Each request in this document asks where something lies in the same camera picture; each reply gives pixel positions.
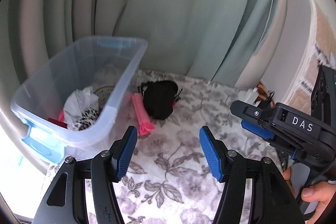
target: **gray floral pattern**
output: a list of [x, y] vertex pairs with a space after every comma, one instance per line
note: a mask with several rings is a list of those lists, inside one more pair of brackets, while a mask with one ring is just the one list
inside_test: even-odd
[[[224, 185], [212, 177], [200, 147], [198, 135], [204, 125], [228, 149], [250, 159], [269, 156], [281, 168], [276, 151], [242, 129], [241, 120], [231, 114], [238, 90], [183, 75], [139, 71], [138, 83], [149, 80], [173, 80], [183, 91], [173, 113], [165, 121], [153, 120], [156, 130], [150, 135], [138, 136], [127, 175], [114, 184], [125, 223], [212, 223]], [[116, 134], [129, 125], [138, 126], [132, 105], [119, 112], [118, 119], [113, 129]], [[57, 166], [49, 167], [42, 194], [57, 171]], [[85, 187], [89, 222], [95, 224], [90, 180]], [[251, 183], [247, 181], [241, 223], [248, 221], [250, 198]]]

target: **white plastic bag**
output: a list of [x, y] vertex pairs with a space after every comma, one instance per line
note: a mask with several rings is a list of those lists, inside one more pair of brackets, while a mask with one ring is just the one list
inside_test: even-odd
[[64, 107], [64, 121], [68, 129], [75, 130], [74, 123], [82, 117], [87, 108], [98, 110], [98, 96], [93, 93], [93, 87], [88, 86], [83, 90], [75, 90], [67, 98]]

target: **clear plastic bin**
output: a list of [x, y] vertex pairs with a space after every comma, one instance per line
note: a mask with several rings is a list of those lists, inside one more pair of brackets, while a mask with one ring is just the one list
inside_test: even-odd
[[[146, 48], [147, 41], [139, 38], [85, 37], [51, 58], [11, 100], [11, 110], [29, 126], [22, 141], [54, 164], [63, 160], [67, 146], [88, 152], [86, 158], [108, 148], [117, 139], [111, 134], [120, 108], [130, 105]], [[74, 132], [47, 121], [48, 117], [58, 119], [69, 95], [92, 85], [96, 72], [110, 65], [121, 76], [93, 126]]]

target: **metal screw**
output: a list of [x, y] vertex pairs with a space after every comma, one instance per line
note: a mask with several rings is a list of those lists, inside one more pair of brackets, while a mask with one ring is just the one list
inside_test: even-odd
[[110, 154], [111, 154], [111, 152], [109, 150], [104, 150], [104, 151], [100, 152], [100, 155], [102, 157], [108, 157], [108, 156], [110, 156]]
[[66, 164], [71, 164], [73, 161], [74, 161], [74, 158], [71, 157], [71, 156], [66, 157], [65, 160], [64, 160], [64, 162], [65, 162]]
[[265, 158], [263, 158], [263, 161], [264, 161], [264, 163], [266, 163], [266, 164], [270, 164], [270, 163], [272, 162], [271, 158], [269, 158], [269, 157], [265, 157]]
[[235, 156], [237, 156], [237, 152], [234, 151], [234, 150], [229, 150], [229, 151], [227, 152], [227, 154], [228, 154], [230, 157], [235, 157]]

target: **white wall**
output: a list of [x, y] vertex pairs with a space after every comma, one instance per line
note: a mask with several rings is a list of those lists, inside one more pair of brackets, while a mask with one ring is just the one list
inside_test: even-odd
[[[315, 0], [328, 17], [334, 33], [336, 33], [336, 3], [334, 0]], [[267, 86], [267, 79], [262, 78], [278, 45], [285, 22], [287, 0], [279, 0], [273, 26], [269, 30], [263, 46], [257, 55], [252, 56], [244, 71], [241, 73], [235, 87], [255, 87], [261, 79]]]

